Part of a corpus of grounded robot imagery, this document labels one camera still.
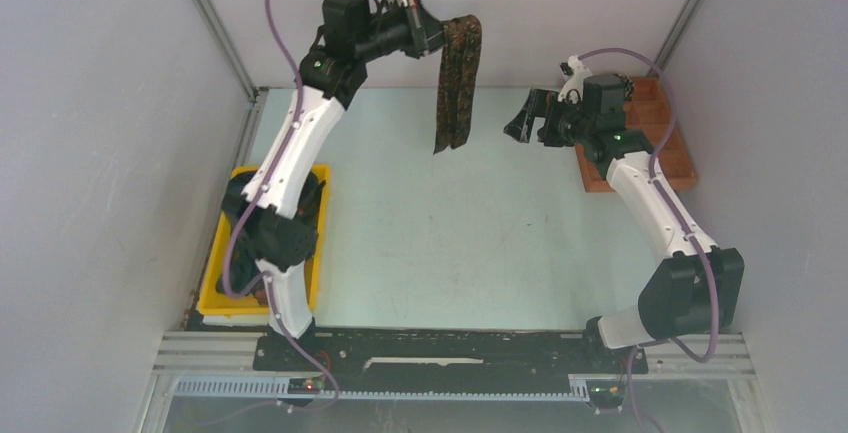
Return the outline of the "dark key-patterned tie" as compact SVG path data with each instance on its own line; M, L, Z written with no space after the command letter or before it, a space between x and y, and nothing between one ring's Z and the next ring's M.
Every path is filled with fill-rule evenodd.
M468 141L482 53L483 30L475 15L457 17L442 26L445 44L437 86L433 154L457 149Z

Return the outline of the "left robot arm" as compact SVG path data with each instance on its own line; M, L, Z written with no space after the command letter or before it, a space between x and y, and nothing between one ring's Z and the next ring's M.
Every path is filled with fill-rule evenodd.
M282 337L277 355L292 369L316 356L304 335L313 323L305 265L317 233L298 220L311 168L329 133L349 109L368 77L370 62L395 52L419 59L445 44L441 21L422 0L323 0L322 22L302 60L295 64L296 91L265 159L240 193L240 215L225 251L227 264L249 259L257 270L234 291L222 271L227 295L236 298L262 284L269 324Z

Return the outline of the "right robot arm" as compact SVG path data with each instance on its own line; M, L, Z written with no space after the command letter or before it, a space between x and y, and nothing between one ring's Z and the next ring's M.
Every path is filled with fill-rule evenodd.
M620 196L658 261L635 306L597 318L581 345L585 364L606 371L622 348L679 339L729 324L744 272L735 248L721 248L688 213L641 129L626 125L630 85L614 74L586 78L567 93L532 88L507 136L546 147L580 147L584 158Z

